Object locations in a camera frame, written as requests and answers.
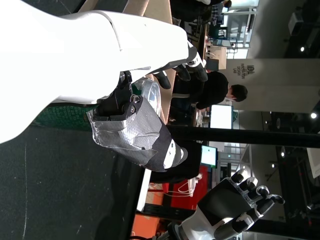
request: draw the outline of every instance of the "ceiling light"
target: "ceiling light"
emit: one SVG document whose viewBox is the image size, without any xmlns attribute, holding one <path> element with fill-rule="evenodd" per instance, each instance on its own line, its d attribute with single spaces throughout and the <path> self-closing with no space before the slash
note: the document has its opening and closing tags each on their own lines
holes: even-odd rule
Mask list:
<svg viewBox="0 0 320 240">
<path fill-rule="evenodd" d="M 311 115 L 310 115 L 310 116 L 311 116 L 311 118 L 312 118 L 312 119 L 316 119 L 316 118 L 317 118 L 317 114 L 316 114 L 316 113 L 314 113 L 314 112 L 313 112 L 313 113 L 311 113 Z"/>
</svg>

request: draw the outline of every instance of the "black shirt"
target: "black shirt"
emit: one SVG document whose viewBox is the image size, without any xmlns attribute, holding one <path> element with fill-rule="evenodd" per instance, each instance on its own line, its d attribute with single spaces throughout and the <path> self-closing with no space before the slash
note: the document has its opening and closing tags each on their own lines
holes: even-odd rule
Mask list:
<svg viewBox="0 0 320 240">
<path fill-rule="evenodd" d="M 221 103 L 228 93 L 229 82 L 225 75 L 213 71 L 208 73 L 208 81 L 200 82 L 195 77 L 190 81 L 190 100 L 198 102 L 197 109 L 205 109 Z"/>
</svg>

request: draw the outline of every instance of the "green mat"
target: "green mat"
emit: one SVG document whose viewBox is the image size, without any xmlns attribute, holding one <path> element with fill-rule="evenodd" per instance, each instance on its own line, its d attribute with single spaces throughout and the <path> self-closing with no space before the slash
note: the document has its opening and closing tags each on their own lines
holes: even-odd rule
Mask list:
<svg viewBox="0 0 320 240">
<path fill-rule="evenodd" d="M 73 129 L 91 131 L 91 126 L 86 112 L 95 109 L 98 105 L 90 107 L 48 106 L 32 122 L 38 127 L 50 127 L 60 129 Z"/>
</svg>

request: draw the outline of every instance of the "white pillar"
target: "white pillar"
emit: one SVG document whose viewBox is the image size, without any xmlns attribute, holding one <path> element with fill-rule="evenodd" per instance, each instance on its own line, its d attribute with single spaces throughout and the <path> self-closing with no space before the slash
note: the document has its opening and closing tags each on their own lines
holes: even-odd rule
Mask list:
<svg viewBox="0 0 320 240">
<path fill-rule="evenodd" d="M 320 100 L 320 59 L 228 59 L 220 72 L 248 89 L 235 109 L 310 113 Z"/>
</svg>

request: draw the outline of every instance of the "window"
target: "window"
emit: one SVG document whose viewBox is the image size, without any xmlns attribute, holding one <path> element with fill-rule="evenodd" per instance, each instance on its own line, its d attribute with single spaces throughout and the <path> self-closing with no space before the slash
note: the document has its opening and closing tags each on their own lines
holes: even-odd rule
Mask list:
<svg viewBox="0 0 320 240">
<path fill-rule="evenodd" d="M 249 43 L 256 13 L 256 9 L 252 7 L 242 7 L 226 12 L 223 17 L 223 25 L 221 25 L 226 30 L 226 37 L 244 45 Z"/>
<path fill-rule="evenodd" d="M 227 59 L 246 59 L 248 55 L 249 49 L 241 49 L 237 50 L 228 49 L 228 53 L 226 54 Z"/>
<path fill-rule="evenodd" d="M 259 0 L 232 0 L 232 8 L 257 7 Z"/>
</svg>

